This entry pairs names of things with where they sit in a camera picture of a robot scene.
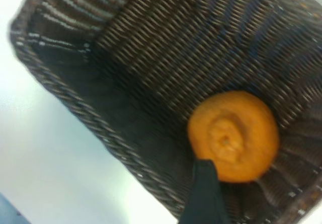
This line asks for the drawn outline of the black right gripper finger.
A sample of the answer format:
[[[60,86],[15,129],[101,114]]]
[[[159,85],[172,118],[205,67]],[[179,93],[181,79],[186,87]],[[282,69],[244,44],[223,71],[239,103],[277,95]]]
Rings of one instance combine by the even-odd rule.
[[[194,181],[180,223],[230,223],[217,171],[210,160],[197,160]]]

